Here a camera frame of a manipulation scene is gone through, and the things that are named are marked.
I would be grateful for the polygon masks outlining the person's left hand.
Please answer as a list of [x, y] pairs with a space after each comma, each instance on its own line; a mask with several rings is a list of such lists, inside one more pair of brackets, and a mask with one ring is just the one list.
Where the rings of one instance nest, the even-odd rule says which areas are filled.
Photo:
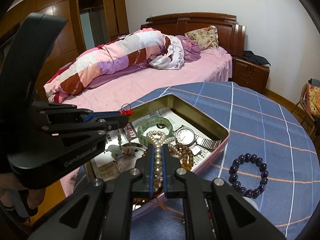
[[28, 217], [22, 217], [18, 214], [11, 193], [22, 193], [22, 204], [25, 204], [30, 210], [36, 210], [43, 203], [46, 194], [46, 188], [32, 190], [24, 187], [13, 173], [1, 174], [1, 210], [4, 217], [8, 218], [14, 225], [23, 228], [30, 228], [33, 224]]

